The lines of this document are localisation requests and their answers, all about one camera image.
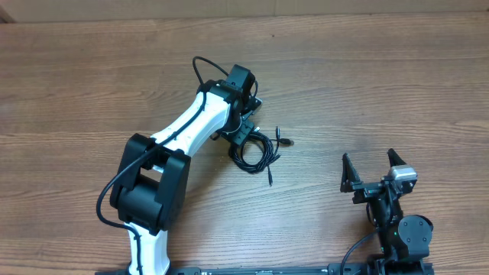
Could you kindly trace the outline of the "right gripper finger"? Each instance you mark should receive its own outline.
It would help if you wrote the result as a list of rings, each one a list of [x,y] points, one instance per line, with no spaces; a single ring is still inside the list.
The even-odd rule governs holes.
[[[393,148],[390,148],[387,151],[387,156],[391,167],[406,165],[406,162],[398,155],[398,153]]]
[[[342,156],[342,181],[340,191],[342,193],[354,192],[361,185],[361,179],[354,168],[347,153]]]

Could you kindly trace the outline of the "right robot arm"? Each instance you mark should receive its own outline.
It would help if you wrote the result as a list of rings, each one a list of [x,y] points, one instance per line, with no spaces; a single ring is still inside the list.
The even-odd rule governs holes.
[[[434,226],[423,215],[404,215],[400,198],[413,191],[418,180],[415,169],[394,149],[387,151],[390,169],[380,181],[365,183],[360,179],[348,154],[342,156],[340,191],[352,193],[354,204],[365,204],[368,221],[374,231],[357,241],[345,254],[339,266],[340,274],[434,274],[429,256],[429,244]],[[379,254],[372,254],[364,264],[348,264],[352,252],[361,244],[378,236]]]

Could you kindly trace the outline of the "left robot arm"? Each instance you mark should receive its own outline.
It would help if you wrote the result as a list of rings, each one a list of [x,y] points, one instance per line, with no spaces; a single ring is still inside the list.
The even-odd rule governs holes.
[[[131,262],[123,274],[167,274],[168,230],[183,206],[191,158],[217,134],[240,148],[254,133],[249,121],[262,105],[253,73],[234,65],[224,79],[201,82],[192,105],[171,125],[131,136],[118,172],[104,192],[129,234]]]

